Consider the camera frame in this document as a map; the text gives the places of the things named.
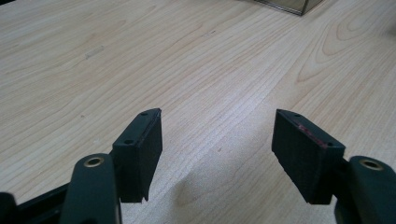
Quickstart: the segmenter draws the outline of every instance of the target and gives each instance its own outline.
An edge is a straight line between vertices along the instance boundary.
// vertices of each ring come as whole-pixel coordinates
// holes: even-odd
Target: light wooden surface
[[[163,110],[163,154],[124,223],[335,223],[271,152],[301,113],[396,169],[396,2],[324,0],[302,18],[243,0],[0,6],[0,190],[18,203]]]

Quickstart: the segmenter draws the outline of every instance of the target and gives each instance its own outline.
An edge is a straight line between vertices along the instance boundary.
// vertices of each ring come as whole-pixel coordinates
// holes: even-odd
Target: black plastic jaw
[[[161,109],[140,113],[114,142],[110,152],[123,203],[149,199],[149,186],[162,151]]]
[[[272,150],[306,202],[330,203],[326,176],[343,161],[343,144],[304,116],[278,109]]]

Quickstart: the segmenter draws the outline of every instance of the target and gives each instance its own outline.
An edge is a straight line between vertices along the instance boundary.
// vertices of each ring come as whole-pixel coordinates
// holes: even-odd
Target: black bracket
[[[276,111],[272,150],[308,203],[338,201],[338,223],[396,223],[396,174],[384,162],[344,160],[345,146],[300,114]]]
[[[149,199],[162,151],[161,109],[142,112],[113,144],[110,155],[78,161],[69,184],[20,205],[12,194],[0,193],[0,223],[121,223],[120,200]]]

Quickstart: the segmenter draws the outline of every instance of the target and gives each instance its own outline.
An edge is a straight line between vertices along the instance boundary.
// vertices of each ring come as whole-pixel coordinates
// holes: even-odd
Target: metal ring
[[[382,167],[382,165],[380,165],[378,162],[376,161],[372,161],[372,160],[360,160],[359,163],[371,170],[375,170],[375,171],[382,171],[384,169],[384,167]]]
[[[102,157],[92,157],[84,162],[84,166],[91,168],[102,164],[104,161]]]

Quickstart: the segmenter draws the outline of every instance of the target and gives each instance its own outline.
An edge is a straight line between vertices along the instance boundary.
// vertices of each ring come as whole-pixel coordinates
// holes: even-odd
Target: wood grain
[[[334,223],[271,152],[276,108],[396,169],[396,2],[303,17],[235,0],[21,0],[0,6],[0,190],[18,203],[163,110],[150,200],[124,223]]]

